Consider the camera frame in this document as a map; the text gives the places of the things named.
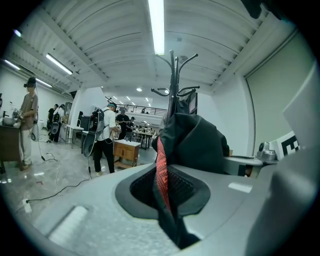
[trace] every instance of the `fluorescent light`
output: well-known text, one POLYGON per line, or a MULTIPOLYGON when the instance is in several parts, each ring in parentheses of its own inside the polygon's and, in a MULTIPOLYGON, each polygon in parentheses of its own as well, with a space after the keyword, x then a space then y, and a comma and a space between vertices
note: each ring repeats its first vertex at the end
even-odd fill
POLYGON ((5 59, 4 62, 7 63, 9 66, 13 67, 14 69, 20 70, 20 68, 19 68, 18 66, 12 64, 10 61, 8 61, 8 60, 5 59))
POLYGON ((56 60, 54 57, 52 57, 49 53, 46 55, 46 57, 52 61, 54 64, 56 64, 60 69, 67 72, 69 75, 72 75, 72 71, 68 69, 66 66, 62 65, 58 60, 56 60))
POLYGON ((21 33, 20 33, 18 30, 14 29, 13 32, 14 32, 18 37, 21 37, 21 33))
POLYGON ((48 86, 48 87, 52 87, 50 84, 47 84, 46 82, 44 81, 41 81, 40 79, 36 78, 35 80, 37 80, 39 83, 45 85, 45 86, 48 86))
POLYGON ((154 54, 165 54, 164 0, 148 0, 152 27, 154 54))

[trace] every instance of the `floor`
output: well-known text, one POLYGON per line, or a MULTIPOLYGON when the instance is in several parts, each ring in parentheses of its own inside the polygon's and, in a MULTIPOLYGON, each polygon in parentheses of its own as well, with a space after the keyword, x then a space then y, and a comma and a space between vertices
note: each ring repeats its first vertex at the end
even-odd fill
MULTIPOLYGON (((32 166, 25 171, 20 171, 16 162, 6 162, 6 173, 0 174, 0 189, 7 200, 8 207, 13 214, 26 218, 31 223, 40 215, 52 200, 63 197, 73 187, 67 187, 55 197, 34 201, 31 204, 32 211, 26 213, 23 199, 43 199, 53 196, 66 186, 76 186, 79 182, 90 182, 88 170, 88 158, 81 154, 81 149, 71 148, 71 144, 65 144, 62 140, 58 143, 46 143, 48 135, 43 130, 39 143, 32 141, 32 166)), ((138 165, 154 163, 157 153, 153 148, 147 150, 140 148, 138 165)), ((92 179, 98 179, 95 174, 94 161, 89 157, 92 179)), ((101 170, 103 175, 109 174, 108 162, 103 155, 101 159, 101 170)))

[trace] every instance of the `man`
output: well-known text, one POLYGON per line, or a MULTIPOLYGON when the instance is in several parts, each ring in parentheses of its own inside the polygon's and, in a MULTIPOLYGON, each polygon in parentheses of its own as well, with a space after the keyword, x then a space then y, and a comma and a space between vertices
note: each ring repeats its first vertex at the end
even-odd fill
POLYGON ((130 141, 131 141, 131 137, 132 137, 132 132, 135 128, 134 120, 135 120, 135 118, 131 117, 130 122, 126 125, 125 137, 128 138, 130 141))
POLYGON ((104 153, 109 166, 110 173, 115 172, 114 165, 114 145, 112 141, 112 131, 119 131, 116 127, 116 111, 117 104, 110 103, 102 109, 104 113, 104 126, 102 134, 97 138, 97 142, 94 146, 94 168, 97 176, 102 175, 100 159, 102 157, 102 152, 104 153))
POLYGON ((129 117, 126 115, 126 111, 121 109, 121 114, 118 114, 116 121, 121 126, 121 133, 119 134, 118 140, 123 140, 126 137, 127 124, 130 123, 129 117))
POLYGON ((57 107, 59 107, 58 104, 54 104, 54 106, 52 108, 49 109, 48 111, 48 119, 46 121, 46 128, 49 131, 49 136, 50 136, 50 129, 51 129, 51 125, 52 125, 52 119, 54 118, 54 112, 57 109, 57 107))
POLYGON ((21 115, 21 126, 20 126, 20 155, 23 162, 23 169, 28 169, 31 162, 31 132, 34 126, 34 122, 37 122, 36 117, 38 110, 38 96, 35 93, 37 86, 36 79, 30 77, 26 89, 28 94, 24 96, 23 103, 20 110, 21 115))
POLYGON ((58 127, 58 131, 55 134, 52 134, 52 133, 50 134, 50 137, 47 143, 51 143, 52 141, 54 141, 55 143, 58 143, 60 128, 62 125, 62 116, 65 114, 64 109, 65 109, 65 104, 61 104, 61 106, 53 112, 52 123, 53 122, 58 123, 59 127, 58 127))

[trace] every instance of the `white ceiling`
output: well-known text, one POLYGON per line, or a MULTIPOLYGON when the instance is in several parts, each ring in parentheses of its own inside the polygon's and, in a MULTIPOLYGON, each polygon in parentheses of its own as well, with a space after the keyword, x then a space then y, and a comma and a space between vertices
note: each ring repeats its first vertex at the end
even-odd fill
MULTIPOLYGON (((164 3, 164 58, 171 49, 178 57, 199 55, 181 71, 181 87, 211 92, 235 58, 252 48, 249 42, 261 43, 256 35, 262 24, 264 30, 271 26, 272 14, 263 10, 253 19, 241 0, 164 3)), ((19 30, 22 37, 12 39, 6 57, 60 92, 103 86, 106 95, 143 99, 155 96, 152 87, 169 86, 169 66, 154 55, 147 0, 47 0, 19 30), (45 58, 48 53, 73 74, 66 76, 45 58)))

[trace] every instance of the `railing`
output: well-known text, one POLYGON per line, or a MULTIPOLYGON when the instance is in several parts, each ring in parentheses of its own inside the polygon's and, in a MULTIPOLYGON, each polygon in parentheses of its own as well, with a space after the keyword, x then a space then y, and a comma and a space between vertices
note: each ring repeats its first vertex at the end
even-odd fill
POLYGON ((124 109, 128 113, 139 113, 139 114, 149 114, 155 116, 163 117, 166 113, 166 109, 155 108, 155 107, 146 107, 146 106, 135 106, 135 105, 117 105, 117 110, 120 112, 121 109, 124 109))

